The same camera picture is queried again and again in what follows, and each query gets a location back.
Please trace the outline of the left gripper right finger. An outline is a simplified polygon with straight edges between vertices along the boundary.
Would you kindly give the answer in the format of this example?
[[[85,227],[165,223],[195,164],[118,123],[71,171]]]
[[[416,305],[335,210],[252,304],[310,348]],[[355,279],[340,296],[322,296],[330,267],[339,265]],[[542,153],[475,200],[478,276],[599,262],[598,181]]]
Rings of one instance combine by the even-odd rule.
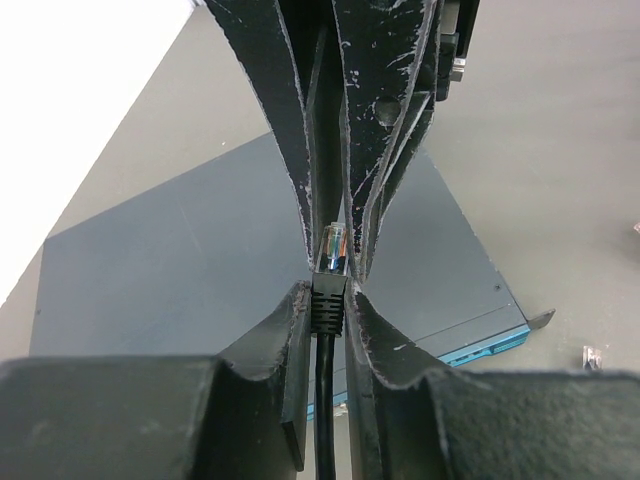
[[[345,293],[356,479],[635,479],[639,377],[467,371],[418,347],[356,286]]]

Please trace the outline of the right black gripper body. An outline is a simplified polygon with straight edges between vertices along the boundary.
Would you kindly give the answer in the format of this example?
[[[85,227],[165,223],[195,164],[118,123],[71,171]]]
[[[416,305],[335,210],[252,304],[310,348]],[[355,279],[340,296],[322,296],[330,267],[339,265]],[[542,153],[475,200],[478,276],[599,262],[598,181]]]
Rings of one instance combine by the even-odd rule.
[[[479,5],[479,0],[436,2],[436,102],[448,98],[452,82],[462,81]]]

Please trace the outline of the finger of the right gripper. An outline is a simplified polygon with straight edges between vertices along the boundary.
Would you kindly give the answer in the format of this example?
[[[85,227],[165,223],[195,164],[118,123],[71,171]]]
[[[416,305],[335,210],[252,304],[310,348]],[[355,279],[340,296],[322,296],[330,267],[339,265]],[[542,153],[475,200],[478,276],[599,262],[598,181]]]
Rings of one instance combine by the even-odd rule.
[[[207,1],[243,67],[295,191],[306,256],[314,261],[312,174],[306,118],[318,23],[312,1]]]
[[[335,1],[344,82],[340,113],[350,273],[368,277],[379,227],[377,202],[394,160],[436,1]]]

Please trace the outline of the dark blue network switch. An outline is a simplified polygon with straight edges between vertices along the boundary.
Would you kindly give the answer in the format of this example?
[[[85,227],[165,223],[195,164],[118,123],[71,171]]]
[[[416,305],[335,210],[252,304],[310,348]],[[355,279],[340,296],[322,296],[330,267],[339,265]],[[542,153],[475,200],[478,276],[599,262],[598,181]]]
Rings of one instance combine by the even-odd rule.
[[[214,354],[309,278],[291,183],[264,135],[47,239],[30,354]],[[535,326],[424,151],[364,292],[452,366],[514,348]]]

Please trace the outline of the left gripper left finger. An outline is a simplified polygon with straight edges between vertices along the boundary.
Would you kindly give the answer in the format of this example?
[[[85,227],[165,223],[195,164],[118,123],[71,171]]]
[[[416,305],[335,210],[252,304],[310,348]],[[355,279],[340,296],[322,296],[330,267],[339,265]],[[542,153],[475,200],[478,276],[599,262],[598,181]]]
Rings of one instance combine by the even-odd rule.
[[[310,296],[216,355],[41,357],[1,367],[5,479],[293,479],[303,469]]]

